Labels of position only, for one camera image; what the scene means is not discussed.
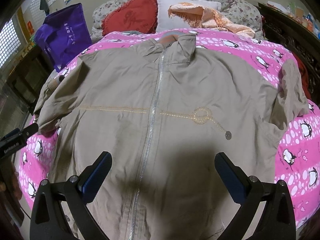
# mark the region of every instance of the window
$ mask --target window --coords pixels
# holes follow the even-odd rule
[[[11,19],[4,25],[0,33],[0,67],[3,66],[14,52],[18,52],[17,50],[20,45],[21,43]]]

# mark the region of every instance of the screw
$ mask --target screw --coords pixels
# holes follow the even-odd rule
[[[284,180],[280,179],[280,180],[279,180],[279,184],[280,184],[281,186],[285,186],[286,183],[285,183]]]
[[[48,180],[47,180],[47,179],[43,179],[43,180],[41,181],[41,185],[42,185],[42,186],[47,185],[47,183],[48,183]]]
[[[252,182],[257,182],[258,178],[256,176],[250,176],[249,180],[251,180]]]
[[[72,183],[76,182],[78,180],[78,176],[71,176],[69,179]]]

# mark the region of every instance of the purple bag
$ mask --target purple bag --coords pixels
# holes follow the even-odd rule
[[[48,54],[57,72],[62,70],[92,44],[82,4],[49,14],[37,30],[34,41]]]

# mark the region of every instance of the jacket sleeve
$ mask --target jacket sleeve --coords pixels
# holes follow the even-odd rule
[[[40,134],[55,130],[58,120],[80,104],[81,95],[85,94],[81,85],[88,73],[89,67],[78,58],[77,66],[56,87],[50,97],[45,102],[41,99],[39,107],[42,102],[43,105],[37,120]]]
[[[293,60],[284,62],[282,74],[282,89],[278,90],[271,84],[261,85],[256,98],[262,127],[270,135],[269,137],[277,142],[287,130],[289,122],[297,116],[309,113],[301,75]]]

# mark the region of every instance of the silver zipper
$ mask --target silver zipper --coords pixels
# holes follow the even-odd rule
[[[161,56],[161,59],[160,59],[160,63],[159,63],[160,68],[159,68],[158,87],[157,87],[157,90],[155,91],[155,93],[153,95],[153,99],[152,99],[153,103],[152,103],[152,109],[151,109],[151,114],[150,114],[150,125],[149,125],[148,133],[147,133],[147,136],[146,136],[145,144],[144,144],[144,147],[143,147],[143,150],[142,150],[142,152],[144,152],[146,150],[146,153],[145,153],[145,156],[144,156],[143,165],[142,165],[142,169],[141,169],[141,173],[140,173],[138,189],[137,189],[136,195],[134,197],[134,201],[133,201],[132,224],[131,224],[131,229],[130,229],[130,234],[129,234],[129,239],[128,240],[132,240],[133,239],[134,231],[135,231],[135,227],[136,227],[138,199],[139,199],[139,194],[140,194],[140,188],[141,188],[141,183],[142,183],[142,179],[143,179],[143,174],[144,174],[144,170],[146,168],[147,159],[148,159],[148,155],[149,155],[149,150],[150,150],[150,145],[151,145],[151,140],[152,140],[152,134],[153,134],[153,125],[155,123],[156,107],[157,107],[157,104],[158,104],[158,101],[159,101],[161,84],[162,84],[163,68],[164,68],[164,55],[165,55],[165,51],[163,52],[163,54]]]

